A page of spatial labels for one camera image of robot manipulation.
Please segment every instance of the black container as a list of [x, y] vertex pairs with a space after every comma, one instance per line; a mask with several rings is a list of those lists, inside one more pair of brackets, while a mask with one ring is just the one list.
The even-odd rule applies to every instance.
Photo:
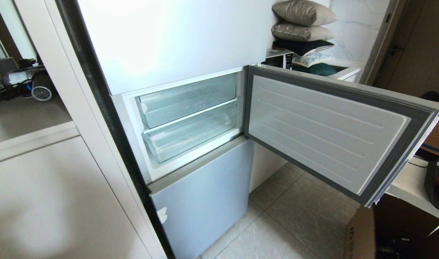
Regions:
[[437, 178], [439, 177], [439, 161], [429, 161], [426, 172], [425, 187], [430, 203], [439, 209], [439, 186]]

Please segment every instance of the upper refrigerator door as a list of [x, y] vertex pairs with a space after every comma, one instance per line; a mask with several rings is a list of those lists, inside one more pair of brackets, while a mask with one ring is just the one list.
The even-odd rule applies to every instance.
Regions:
[[361, 204], [379, 200], [439, 119], [439, 104], [251, 66], [245, 134]]
[[270, 0], [78, 2], [111, 95], [265, 60]]

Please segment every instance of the freezer compartment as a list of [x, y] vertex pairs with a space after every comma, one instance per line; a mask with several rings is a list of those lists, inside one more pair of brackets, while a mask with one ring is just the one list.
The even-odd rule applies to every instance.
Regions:
[[199, 112], [236, 97], [237, 73], [170, 88], [136, 98], [146, 128]]
[[198, 146], [237, 125], [237, 104], [220, 106], [185, 120], [145, 131], [144, 141], [159, 163]]

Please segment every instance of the bottom drawer door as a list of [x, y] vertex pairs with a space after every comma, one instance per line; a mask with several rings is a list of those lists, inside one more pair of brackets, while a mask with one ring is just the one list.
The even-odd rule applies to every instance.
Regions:
[[242, 136], [149, 185], [176, 258], [195, 259], [244, 215], [253, 152]]

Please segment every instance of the marble wall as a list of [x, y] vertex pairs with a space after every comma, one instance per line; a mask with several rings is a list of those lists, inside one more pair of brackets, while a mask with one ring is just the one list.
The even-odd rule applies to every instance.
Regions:
[[[274, 3], [285, 0], [273, 0]], [[385, 17], [390, 0], [313, 0], [333, 10], [338, 21], [325, 25], [334, 34], [330, 40], [335, 46], [323, 51], [336, 59], [359, 61], [368, 60], [371, 49]], [[279, 18], [273, 14], [272, 25]], [[268, 46], [272, 46], [270, 35]]]

